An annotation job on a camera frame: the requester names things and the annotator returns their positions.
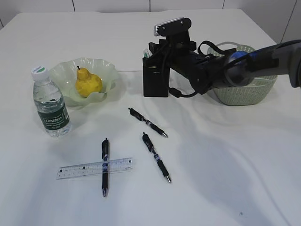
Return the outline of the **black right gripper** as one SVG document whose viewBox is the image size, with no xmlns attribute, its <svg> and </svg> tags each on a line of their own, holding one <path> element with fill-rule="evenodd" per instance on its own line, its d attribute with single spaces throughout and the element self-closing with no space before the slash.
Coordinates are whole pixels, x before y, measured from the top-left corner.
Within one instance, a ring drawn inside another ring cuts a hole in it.
<svg viewBox="0 0 301 226">
<path fill-rule="evenodd" d="M 159 32 L 158 43 L 149 42 L 152 56 L 145 58 L 145 68 L 158 68 L 158 93 L 181 95 L 169 86 L 170 69 L 184 76 L 192 86 L 193 94 L 205 94 L 213 88 L 226 87 L 225 57 L 205 55 L 190 40 L 188 32 Z"/>
</svg>

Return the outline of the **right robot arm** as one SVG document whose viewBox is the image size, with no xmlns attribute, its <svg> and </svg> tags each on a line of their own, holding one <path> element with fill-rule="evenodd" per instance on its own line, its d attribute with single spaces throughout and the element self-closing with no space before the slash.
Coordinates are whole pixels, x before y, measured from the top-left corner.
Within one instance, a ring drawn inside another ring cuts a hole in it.
<svg viewBox="0 0 301 226">
<path fill-rule="evenodd" d="M 301 41 L 292 40 L 251 53 L 234 48 L 221 50 L 204 41 L 221 56 L 203 54 L 190 40 L 188 32 L 169 35 L 159 43 L 149 43 L 152 56 L 143 58 L 144 97 L 189 98 L 211 89 L 238 88 L 249 85 L 257 77 L 287 74 L 291 86 L 301 85 Z M 170 86 L 170 70 L 186 78 L 193 92 L 184 94 Z"/>
</svg>

